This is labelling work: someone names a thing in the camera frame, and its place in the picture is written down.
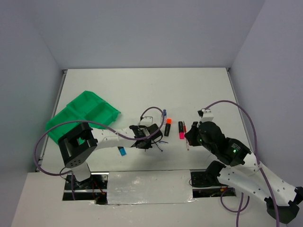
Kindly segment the red gel pen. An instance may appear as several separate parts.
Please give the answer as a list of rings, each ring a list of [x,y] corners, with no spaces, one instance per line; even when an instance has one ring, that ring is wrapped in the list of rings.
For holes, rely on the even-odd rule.
[[[185,124],[184,121],[183,121],[183,130],[184,130],[184,138],[185,138],[185,141],[186,141],[187,151],[189,151],[189,143],[188,143],[187,138],[185,137],[185,134],[186,134],[186,132],[187,132],[187,129],[186,129],[186,124]]]

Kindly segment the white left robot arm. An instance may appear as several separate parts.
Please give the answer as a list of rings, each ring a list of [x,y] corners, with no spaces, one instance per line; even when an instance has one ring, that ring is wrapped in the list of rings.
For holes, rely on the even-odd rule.
[[[74,180],[81,189],[92,185],[93,177],[87,159],[95,150],[103,148],[150,149],[163,138],[157,124],[131,125],[116,132],[93,129],[88,123],[80,123],[58,140],[65,168],[72,170]]]

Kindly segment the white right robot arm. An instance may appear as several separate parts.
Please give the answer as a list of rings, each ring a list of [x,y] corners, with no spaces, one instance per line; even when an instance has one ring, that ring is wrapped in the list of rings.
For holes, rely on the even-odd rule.
[[[193,187],[231,186],[248,196],[261,200],[272,218],[290,223],[299,212],[303,200],[302,187],[282,180],[237,139],[225,137],[214,122],[193,122],[185,134],[189,145],[203,146],[216,160],[204,171],[191,173]]]

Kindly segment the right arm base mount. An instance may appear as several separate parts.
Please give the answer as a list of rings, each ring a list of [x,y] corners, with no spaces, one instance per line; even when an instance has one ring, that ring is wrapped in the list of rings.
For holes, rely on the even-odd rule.
[[[225,165],[213,161],[207,169],[191,170],[189,184],[192,186],[193,198],[233,197],[235,189],[218,181],[219,172]]]

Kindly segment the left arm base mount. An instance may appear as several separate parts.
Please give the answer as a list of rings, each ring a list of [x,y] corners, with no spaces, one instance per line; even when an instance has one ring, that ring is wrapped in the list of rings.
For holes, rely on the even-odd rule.
[[[65,180],[63,201],[92,201],[97,205],[107,204],[108,173],[92,173],[90,178],[80,183],[71,174]]]

